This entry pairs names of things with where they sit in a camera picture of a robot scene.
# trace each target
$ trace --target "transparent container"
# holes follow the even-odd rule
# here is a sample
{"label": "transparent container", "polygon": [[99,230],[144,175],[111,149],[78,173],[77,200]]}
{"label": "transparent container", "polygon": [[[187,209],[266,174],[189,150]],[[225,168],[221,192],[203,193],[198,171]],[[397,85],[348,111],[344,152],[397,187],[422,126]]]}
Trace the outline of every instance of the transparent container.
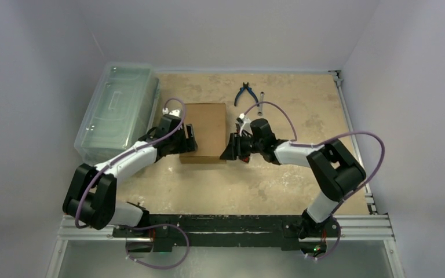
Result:
{"label": "transparent container", "polygon": [[105,66],[74,142],[85,163],[111,159],[147,132],[157,106],[157,86],[148,64]]}

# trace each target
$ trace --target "gray wall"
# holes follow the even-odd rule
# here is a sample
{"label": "gray wall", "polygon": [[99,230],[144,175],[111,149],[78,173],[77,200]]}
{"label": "gray wall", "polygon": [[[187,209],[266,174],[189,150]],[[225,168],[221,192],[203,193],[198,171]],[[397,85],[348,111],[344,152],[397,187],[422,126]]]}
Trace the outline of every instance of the gray wall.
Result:
{"label": "gray wall", "polygon": [[[445,277],[445,1],[384,1],[344,67],[355,129],[386,158],[372,190],[408,277]],[[367,168],[374,140],[359,139]]]}
{"label": "gray wall", "polygon": [[341,68],[379,0],[79,0],[109,60],[163,70]]}
{"label": "gray wall", "polygon": [[0,277],[44,277],[103,67],[72,0],[0,0]]}

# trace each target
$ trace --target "blue pliers handle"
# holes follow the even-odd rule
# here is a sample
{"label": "blue pliers handle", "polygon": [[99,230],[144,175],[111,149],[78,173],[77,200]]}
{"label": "blue pliers handle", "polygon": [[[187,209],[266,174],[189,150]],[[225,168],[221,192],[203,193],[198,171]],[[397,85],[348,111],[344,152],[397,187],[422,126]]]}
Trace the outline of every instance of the blue pliers handle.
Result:
{"label": "blue pliers handle", "polygon": [[236,94],[236,97],[235,97],[235,106],[238,104],[238,99],[239,99],[239,97],[241,96],[241,94],[245,91],[245,89],[246,89],[246,90],[248,91],[248,93],[250,93],[250,95],[253,97],[253,99],[255,100],[255,103],[258,103],[258,98],[257,98],[257,96],[255,95],[255,93],[253,93],[253,91],[251,90],[251,87],[248,86],[248,84],[249,84],[249,82],[247,82],[247,83],[244,83],[244,82],[243,82],[243,87],[241,87],[241,88],[239,89],[238,94]]}

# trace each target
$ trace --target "wrench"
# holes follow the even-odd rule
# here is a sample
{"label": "wrench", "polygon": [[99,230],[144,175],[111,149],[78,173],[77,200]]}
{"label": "wrench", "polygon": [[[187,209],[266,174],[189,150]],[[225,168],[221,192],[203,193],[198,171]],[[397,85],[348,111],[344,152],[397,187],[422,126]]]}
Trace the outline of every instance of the wrench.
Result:
{"label": "wrench", "polygon": [[[260,93],[260,102],[262,102],[262,101],[264,101],[264,95],[265,95],[265,93],[264,92],[261,92]],[[264,104],[263,103],[261,103],[259,106],[258,106],[258,115],[260,116],[260,117],[262,117],[263,115],[264,115]]]}

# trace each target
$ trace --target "cardboard box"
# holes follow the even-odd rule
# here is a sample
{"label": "cardboard box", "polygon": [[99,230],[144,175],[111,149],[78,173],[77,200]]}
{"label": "cardboard box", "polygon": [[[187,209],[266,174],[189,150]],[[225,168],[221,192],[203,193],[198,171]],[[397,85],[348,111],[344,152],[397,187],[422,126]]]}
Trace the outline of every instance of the cardboard box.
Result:
{"label": "cardboard box", "polygon": [[185,124],[194,127],[195,152],[180,154],[181,163],[209,164],[226,163],[219,156],[226,148],[226,104],[224,103],[189,103]]}

